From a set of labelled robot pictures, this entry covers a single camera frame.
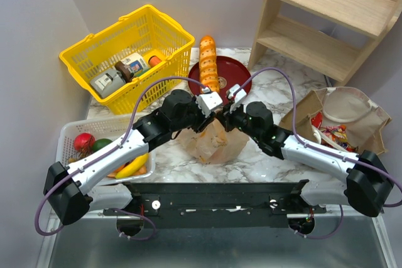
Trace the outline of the dark red round plate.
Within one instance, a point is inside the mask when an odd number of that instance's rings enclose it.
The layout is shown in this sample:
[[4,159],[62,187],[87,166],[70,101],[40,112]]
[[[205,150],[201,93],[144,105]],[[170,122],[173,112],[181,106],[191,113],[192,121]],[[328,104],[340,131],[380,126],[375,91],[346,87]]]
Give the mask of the dark red round plate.
[[[248,78],[251,77],[249,70],[239,61],[228,56],[217,56],[217,69],[219,76],[220,91],[219,95],[223,101],[227,102],[227,91],[235,84],[242,85]],[[189,78],[199,80],[199,64],[198,62],[191,68],[188,74]],[[196,83],[187,82],[187,85],[194,95],[200,94],[200,87]],[[245,88],[248,94],[251,90],[252,82],[249,82]]]

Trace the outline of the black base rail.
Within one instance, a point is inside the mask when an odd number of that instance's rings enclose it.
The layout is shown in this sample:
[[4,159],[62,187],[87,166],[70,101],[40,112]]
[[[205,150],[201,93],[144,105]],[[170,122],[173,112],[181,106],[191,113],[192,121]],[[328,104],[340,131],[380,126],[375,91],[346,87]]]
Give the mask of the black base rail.
[[126,183],[133,200],[124,210],[158,229],[286,228],[291,214],[326,212],[301,198],[306,183]]

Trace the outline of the white plastic fruit basket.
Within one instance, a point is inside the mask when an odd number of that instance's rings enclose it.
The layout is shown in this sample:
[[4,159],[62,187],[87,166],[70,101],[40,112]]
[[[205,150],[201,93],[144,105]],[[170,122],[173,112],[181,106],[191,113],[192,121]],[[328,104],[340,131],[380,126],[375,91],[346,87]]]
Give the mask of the white plastic fruit basket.
[[[70,158],[77,159],[78,152],[75,150],[73,143],[75,138],[81,133],[92,134],[96,139],[115,140],[122,136],[127,128],[131,118],[131,114],[114,115],[112,117],[100,117],[84,121],[70,122],[66,124],[60,131],[58,139],[57,153],[55,161],[61,162],[64,166],[68,165]],[[146,173],[128,178],[115,179],[110,177],[103,178],[97,186],[114,185],[123,182],[138,182],[150,177],[155,171],[156,152],[150,152],[148,160],[145,164]]]

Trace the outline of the white carton in basket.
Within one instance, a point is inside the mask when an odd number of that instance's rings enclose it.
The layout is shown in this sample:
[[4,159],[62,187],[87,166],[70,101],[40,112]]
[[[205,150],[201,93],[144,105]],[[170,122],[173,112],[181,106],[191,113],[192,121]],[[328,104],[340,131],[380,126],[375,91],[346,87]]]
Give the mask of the white carton in basket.
[[134,77],[138,77],[150,69],[146,60],[139,53],[133,53],[123,58],[121,61],[124,67],[128,69],[130,74]]

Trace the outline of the brown bottle in basket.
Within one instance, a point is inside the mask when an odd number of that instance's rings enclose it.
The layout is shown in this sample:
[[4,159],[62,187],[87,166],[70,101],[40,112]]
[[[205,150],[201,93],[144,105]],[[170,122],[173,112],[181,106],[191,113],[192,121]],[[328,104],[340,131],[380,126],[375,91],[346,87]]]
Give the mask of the brown bottle in basket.
[[129,83],[134,77],[131,67],[127,64],[123,64],[122,61],[119,61],[115,64],[115,69],[121,73],[121,76],[126,83]]

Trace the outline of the peach plastic grocery bag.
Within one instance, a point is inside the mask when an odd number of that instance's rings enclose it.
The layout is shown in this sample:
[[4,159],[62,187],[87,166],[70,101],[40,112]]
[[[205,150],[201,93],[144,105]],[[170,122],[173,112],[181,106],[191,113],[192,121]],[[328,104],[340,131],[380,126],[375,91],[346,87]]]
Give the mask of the peach plastic grocery bag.
[[238,129],[226,132],[217,119],[201,133],[185,129],[178,137],[182,148],[202,164],[221,164],[236,159],[248,140],[249,137]]

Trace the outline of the front yellow banana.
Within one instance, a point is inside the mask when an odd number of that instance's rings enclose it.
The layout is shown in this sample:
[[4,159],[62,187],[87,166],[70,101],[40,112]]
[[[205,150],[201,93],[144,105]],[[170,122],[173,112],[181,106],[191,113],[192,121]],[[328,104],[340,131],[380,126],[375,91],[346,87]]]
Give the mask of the front yellow banana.
[[115,170],[114,177],[116,179],[127,178],[131,176],[140,176],[147,172],[146,162],[148,160],[149,154],[146,153],[141,155],[134,160],[122,165],[120,168]]

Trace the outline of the burlap tote bag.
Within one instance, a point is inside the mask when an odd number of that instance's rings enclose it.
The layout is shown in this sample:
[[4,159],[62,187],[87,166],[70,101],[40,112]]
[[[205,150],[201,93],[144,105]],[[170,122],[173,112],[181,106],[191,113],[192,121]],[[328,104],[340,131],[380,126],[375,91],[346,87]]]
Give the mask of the burlap tote bag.
[[323,114],[321,127],[346,125],[349,143],[377,155],[386,152],[381,131],[391,122],[389,114],[366,94],[353,87],[322,88],[310,91],[280,122],[280,127],[292,130],[313,142],[323,142],[311,119]]

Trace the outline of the yellow plastic shopping basket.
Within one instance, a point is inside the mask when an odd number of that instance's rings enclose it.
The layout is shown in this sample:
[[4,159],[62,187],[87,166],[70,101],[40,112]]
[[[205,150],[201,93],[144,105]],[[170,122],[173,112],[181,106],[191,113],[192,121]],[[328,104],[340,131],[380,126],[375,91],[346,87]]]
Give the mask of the yellow plastic shopping basket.
[[[143,110],[180,83],[189,72],[195,38],[169,15],[146,4],[63,50],[59,58],[74,80],[113,114],[128,114],[138,104]],[[137,53],[145,60],[161,61],[145,74],[102,98],[91,80],[113,68],[123,58]]]

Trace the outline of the orange Fox's candy bag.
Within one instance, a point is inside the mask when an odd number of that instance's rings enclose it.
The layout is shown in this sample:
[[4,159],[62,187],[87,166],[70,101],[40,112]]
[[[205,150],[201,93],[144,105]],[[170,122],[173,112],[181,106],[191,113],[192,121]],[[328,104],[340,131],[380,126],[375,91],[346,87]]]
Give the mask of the orange Fox's candy bag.
[[346,125],[341,124],[339,126],[325,126],[320,127],[319,131],[323,134],[322,144],[328,145],[334,149],[356,153],[359,148],[352,146],[349,143],[346,133]]

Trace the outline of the wooden shelf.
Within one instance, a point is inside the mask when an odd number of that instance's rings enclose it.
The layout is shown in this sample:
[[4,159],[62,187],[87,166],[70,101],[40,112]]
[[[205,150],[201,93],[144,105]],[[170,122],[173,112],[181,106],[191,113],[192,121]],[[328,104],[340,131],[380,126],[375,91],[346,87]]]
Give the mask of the wooden shelf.
[[[391,31],[401,0],[263,0],[249,67],[274,50],[344,86]],[[323,19],[366,38],[357,47],[314,24]]]

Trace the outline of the red Konfeti candy bag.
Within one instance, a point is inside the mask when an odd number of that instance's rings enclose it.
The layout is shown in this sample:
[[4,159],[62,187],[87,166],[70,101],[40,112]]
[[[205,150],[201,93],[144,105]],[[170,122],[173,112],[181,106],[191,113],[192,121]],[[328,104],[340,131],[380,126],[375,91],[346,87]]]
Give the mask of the red Konfeti candy bag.
[[321,112],[318,112],[316,114],[316,116],[312,117],[312,119],[311,119],[312,127],[316,128],[318,130],[321,128],[322,122],[323,122],[323,114]]

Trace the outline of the grey box in basket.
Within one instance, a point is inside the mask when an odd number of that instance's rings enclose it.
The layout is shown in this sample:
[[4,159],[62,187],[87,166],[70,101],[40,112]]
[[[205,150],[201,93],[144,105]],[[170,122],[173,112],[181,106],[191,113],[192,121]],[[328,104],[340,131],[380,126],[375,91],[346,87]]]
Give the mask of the grey box in basket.
[[91,87],[97,92],[100,98],[104,99],[113,94],[126,84],[121,72],[109,68],[90,81]]

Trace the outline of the long orange bread loaf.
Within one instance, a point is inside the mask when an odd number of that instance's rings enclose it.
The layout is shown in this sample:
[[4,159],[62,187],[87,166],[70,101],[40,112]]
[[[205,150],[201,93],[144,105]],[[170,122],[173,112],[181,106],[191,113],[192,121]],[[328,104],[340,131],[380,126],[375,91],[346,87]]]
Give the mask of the long orange bread loaf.
[[200,82],[219,93],[216,45],[211,36],[204,36],[200,40],[198,67]]

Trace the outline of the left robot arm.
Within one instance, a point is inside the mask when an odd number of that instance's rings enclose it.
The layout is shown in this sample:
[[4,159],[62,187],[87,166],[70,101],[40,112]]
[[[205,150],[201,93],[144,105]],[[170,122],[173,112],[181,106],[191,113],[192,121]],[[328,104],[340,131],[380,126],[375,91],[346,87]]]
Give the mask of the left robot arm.
[[89,195],[109,173],[171,140],[174,132],[191,128],[200,132],[222,107],[217,92],[191,96],[176,89],[162,106],[130,122],[128,131],[101,150],[68,166],[53,163],[46,175],[43,193],[63,225],[81,219],[94,199]]

